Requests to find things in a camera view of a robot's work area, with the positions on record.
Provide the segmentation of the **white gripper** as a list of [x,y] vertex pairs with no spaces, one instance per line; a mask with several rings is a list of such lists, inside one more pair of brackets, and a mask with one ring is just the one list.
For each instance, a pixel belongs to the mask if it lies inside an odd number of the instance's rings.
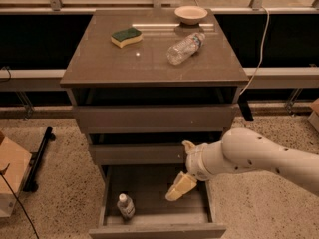
[[202,159],[205,144],[195,146],[192,142],[184,140],[182,145],[187,155],[185,166],[188,173],[181,171],[177,175],[173,185],[165,195],[165,199],[168,201],[177,201],[196,187],[197,180],[207,181],[211,177]]

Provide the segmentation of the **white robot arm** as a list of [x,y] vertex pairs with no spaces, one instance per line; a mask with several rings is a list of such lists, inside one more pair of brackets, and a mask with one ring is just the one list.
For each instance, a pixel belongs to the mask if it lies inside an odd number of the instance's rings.
[[220,141],[195,145],[184,140],[187,173],[180,172],[165,198],[176,201],[199,181],[220,173],[265,170],[319,195],[319,155],[287,148],[248,128],[233,128]]

